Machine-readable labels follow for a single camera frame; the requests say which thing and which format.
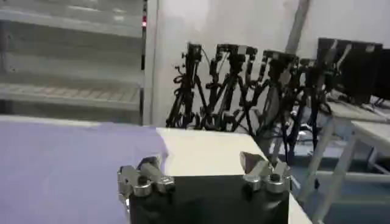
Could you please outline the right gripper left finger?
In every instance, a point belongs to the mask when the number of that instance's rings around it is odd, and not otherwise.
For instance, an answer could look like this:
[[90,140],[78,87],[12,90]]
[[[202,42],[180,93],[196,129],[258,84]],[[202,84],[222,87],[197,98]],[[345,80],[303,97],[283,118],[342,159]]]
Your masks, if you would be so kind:
[[121,166],[117,172],[118,193],[122,198],[147,197],[153,190],[167,194],[176,187],[174,177],[162,172],[158,156],[148,156],[133,167]]

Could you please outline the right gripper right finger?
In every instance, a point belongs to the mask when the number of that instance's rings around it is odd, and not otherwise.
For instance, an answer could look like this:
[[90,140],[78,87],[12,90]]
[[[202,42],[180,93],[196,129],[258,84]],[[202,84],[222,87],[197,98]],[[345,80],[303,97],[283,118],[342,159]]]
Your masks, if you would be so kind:
[[272,194],[282,194],[291,190],[290,167],[286,162],[273,163],[249,152],[240,152],[239,159],[244,170],[244,186],[250,191],[265,189]]

